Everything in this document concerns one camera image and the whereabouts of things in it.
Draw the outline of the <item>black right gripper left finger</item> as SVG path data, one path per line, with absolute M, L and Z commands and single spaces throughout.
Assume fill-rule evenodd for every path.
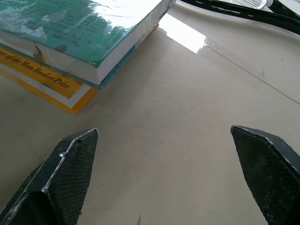
M 0 213 L 2 225 L 75 225 L 90 184 L 96 128 L 61 139 Z

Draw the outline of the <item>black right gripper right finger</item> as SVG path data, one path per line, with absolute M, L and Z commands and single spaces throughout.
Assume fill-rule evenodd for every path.
M 234 125 L 244 179 L 269 225 L 300 223 L 300 157 L 279 136 Z

